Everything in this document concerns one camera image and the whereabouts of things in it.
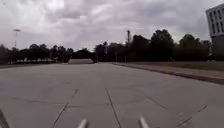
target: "light pole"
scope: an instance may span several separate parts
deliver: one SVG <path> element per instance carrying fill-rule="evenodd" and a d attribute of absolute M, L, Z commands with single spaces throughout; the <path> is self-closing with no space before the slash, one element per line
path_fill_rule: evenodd
<path fill-rule="evenodd" d="M 96 52 L 96 63 L 98 63 L 98 62 L 99 62 L 99 60 L 98 60 L 98 54 Z"/>
<path fill-rule="evenodd" d="M 16 36 L 15 36 L 15 48 L 17 46 L 17 36 L 18 36 L 18 33 L 21 32 L 20 29 L 13 29 L 13 31 L 16 33 Z"/>

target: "building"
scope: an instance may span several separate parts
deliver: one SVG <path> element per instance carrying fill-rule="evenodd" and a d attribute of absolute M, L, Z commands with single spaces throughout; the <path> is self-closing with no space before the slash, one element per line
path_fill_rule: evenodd
<path fill-rule="evenodd" d="M 224 55 L 224 4 L 206 10 L 212 51 L 214 55 Z"/>

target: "sky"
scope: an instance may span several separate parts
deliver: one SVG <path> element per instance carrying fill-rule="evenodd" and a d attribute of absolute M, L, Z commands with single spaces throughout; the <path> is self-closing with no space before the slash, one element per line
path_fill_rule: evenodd
<path fill-rule="evenodd" d="M 167 29 L 178 42 L 185 34 L 210 39 L 205 10 L 224 0 L 0 0 L 0 44 L 63 45 L 75 50 L 124 43 L 126 31 L 151 38 Z"/>

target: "curb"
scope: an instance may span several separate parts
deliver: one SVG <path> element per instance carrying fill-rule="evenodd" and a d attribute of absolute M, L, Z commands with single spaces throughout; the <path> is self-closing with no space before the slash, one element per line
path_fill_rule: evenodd
<path fill-rule="evenodd" d="M 129 67 L 129 68 L 136 68 L 136 69 L 141 69 L 141 70 L 147 70 L 147 71 L 152 71 L 152 72 L 158 72 L 158 73 L 163 73 L 163 74 L 168 74 L 168 75 L 174 75 L 174 76 L 180 76 L 184 78 L 190 78 L 190 79 L 196 79 L 196 80 L 201 80 L 201 81 L 207 81 L 207 82 L 212 82 L 216 84 L 224 84 L 224 78 L 216 78 L 216 77 L 208 77 L 208 76 L 199 76 L 195 74 L 189 74 L 189 73 L 178 73 L 178 72 L 172 72 L 172 71 L 161 71 L 161 70 L 156 70 L 156 69 L 147 69 L 144 67 L 138 67 L 134 65 L 125 65 L 125 64 L 115 64 L 118 66 L 124 66 L 124 67 Z"/>

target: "road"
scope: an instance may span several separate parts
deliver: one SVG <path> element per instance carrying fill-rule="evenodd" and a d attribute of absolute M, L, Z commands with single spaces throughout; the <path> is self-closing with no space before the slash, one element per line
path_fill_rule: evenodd
<path fill-rule="evenodd" d="M 222 85 L 112 64 L 0 70 L 0 108 L 11 128 L 223 128 Z"/>

